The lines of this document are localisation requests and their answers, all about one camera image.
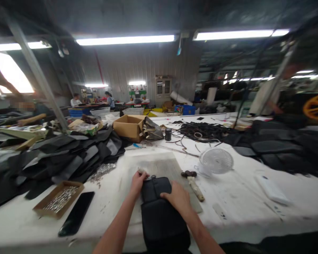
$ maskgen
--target cardboard tray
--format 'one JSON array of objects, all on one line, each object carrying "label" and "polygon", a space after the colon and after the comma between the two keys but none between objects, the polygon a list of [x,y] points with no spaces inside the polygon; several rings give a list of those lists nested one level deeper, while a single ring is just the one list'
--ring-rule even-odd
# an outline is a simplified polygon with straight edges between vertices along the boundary
[{"label": "cardboard tray", "polygon": [[[43,208],[51,202],[52,199],[58,197],[62,193],[62,189],[65,186],[78,186],[76,192],[74,195],[67,201],[67,203],[64,205],[64,207],[57,213],[51,210],[44,210]],[[67,211],[67,209],[71,206],[71,204],[75,201],[75,199],[79,196],[79,194],[84,189],[84,185],[80,182],[71,182],[71,181],[62,181],[57,187],[54,188],[54,190],[51,191],[50,194],[48,194],[43,200],[41,200],[34,208],[33,210],[40,216],[50,216],[54,217],[56,219],[60,219],[64,213]]]}]

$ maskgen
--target man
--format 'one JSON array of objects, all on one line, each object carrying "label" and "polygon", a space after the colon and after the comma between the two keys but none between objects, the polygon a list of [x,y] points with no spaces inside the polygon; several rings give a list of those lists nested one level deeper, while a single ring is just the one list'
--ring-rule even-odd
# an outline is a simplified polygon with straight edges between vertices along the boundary
[{"label": "man", "polygon": [[82,104],[82,102],[80,101],[80,97],[78,93],[73,94],[73,99],[71,100],[71,106],[77,107],[79,104]]},{"label": "man", "polygon": [[[135,202],[140,196],[142,183],[147,177],[149,177],[149,175],[146,172],[140,174],[137,171],[135,173],[132,178],[130,192],[125,198],[114,220],[95,247],[93,254],[119,254],[122,252],[132,211]],[[190,196],[188,192],[184,190],[179,183],[173,181],[171,194],[161,193],[160,197],[170,202],[183,217],[190,228],[195,241],[197,242],[201,254],[225,254],[202,224],[199,216],[190,204]]]},{"label": "man", "polygon": [[18,105],[19,109],[33,111],[33,117],[18,120],[18,126],[25,126],[29,124],[40,125],[42,124],[42,119],[53,115],[53,112],[42,102],[19,102]]}]

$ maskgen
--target black smartphone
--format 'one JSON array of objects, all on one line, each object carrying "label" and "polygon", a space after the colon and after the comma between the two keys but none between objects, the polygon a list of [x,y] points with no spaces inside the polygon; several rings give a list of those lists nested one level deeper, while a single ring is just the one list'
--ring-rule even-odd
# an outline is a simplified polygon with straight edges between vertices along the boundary
[{"label": "black smartphone", "polygon": [[78,232],[93,196],[94,192],[85,192],[80,195],[64,225],[58,232],[59,237],[75,235]]}]

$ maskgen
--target black pouch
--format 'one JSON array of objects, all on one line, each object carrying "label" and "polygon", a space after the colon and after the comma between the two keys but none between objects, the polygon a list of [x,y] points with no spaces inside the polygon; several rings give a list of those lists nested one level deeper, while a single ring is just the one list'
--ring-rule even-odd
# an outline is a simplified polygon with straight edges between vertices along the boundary
[{"label": "black pouch", "polygon": [[191,244],[186,222],[165,199],[162,192],[171,193],[167,177],[145,181],[141,189],[142,229],[147,250],[151,253],[183,252]]}]

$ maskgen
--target stack of leather pieces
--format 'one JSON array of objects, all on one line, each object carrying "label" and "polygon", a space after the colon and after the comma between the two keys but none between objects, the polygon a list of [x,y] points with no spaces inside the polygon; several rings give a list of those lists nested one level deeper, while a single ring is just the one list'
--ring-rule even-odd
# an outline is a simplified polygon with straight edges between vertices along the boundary
[{"label": "stack of leather pieces", "polygon": [[224,142],[243,156],[290,174],[318,177],[318,131],[292,129],[279,121],[254,121],[250,130]]},{"label": "stack of leather pieces", "polygon": [[0,163],[0,206],[26,192],[33,199],[64,180],[84,183],[102,163],[115,163],[130,144],[112,126],[93,137],[77,133],[38,142]]}]

